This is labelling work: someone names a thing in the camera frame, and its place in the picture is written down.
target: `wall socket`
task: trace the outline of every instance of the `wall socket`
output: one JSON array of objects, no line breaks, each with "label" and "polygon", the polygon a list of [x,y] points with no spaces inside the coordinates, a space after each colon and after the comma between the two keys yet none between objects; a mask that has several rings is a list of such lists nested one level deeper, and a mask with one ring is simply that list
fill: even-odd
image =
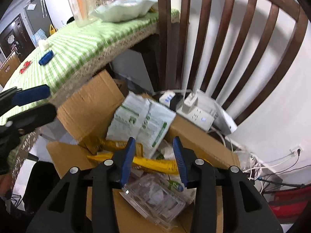
[{"label": "wall socket", "polygon": [[294,155],[297,154],[298,149],[300,149],[300,154],[302,153],[302,151],[304,150],[301,145],[297,145],[294,148],[290,149],[290,152],[293,153]]}]

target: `brown door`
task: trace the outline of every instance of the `brown door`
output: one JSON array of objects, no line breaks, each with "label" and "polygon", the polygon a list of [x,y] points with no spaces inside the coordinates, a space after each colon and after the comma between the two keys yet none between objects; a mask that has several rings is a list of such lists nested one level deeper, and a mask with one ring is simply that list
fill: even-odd
[{"label": "brown door", "polygon": [[35,49],[25,29],[21,14],[19,14],[0,34],[0,44],[6,57],[15,50],[21,62]]}]

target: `red object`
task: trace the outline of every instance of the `red object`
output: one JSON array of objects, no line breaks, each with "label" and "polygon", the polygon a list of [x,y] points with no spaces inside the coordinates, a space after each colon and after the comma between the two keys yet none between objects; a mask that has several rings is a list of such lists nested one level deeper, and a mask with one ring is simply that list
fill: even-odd
[{"label": "red object", "polygon": [[278,191],[269,206],[283,223],[293,223],[311,200],[311,185],[301,189]]},{"label": "red object", "polygon": [[22,69],[20,70],[20,74],[23,74],[24,71],[29,67],[32,61],[26,61],[25,64],[23,65]]}]

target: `paper note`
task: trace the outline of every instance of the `paper note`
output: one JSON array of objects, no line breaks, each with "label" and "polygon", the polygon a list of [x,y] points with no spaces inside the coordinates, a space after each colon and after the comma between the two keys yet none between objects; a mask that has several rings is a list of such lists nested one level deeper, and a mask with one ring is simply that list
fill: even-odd
[{"label": "paper note", "polygon": [[36,7],[36,4],[29,4],[27,10],[34,10]]}]

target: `power strip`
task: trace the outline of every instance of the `power strip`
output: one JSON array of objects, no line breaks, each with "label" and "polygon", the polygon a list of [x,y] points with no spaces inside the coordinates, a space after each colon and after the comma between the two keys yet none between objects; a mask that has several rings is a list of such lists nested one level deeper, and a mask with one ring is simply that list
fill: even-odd
[{"label": "power strip", "polygon": [[214,117],[197,107],[196,103],[197,96],[189,95],[187,99],[185,99],[183,105],[176,111],[196,126],[205,131],[209,131],[214,122]]}]

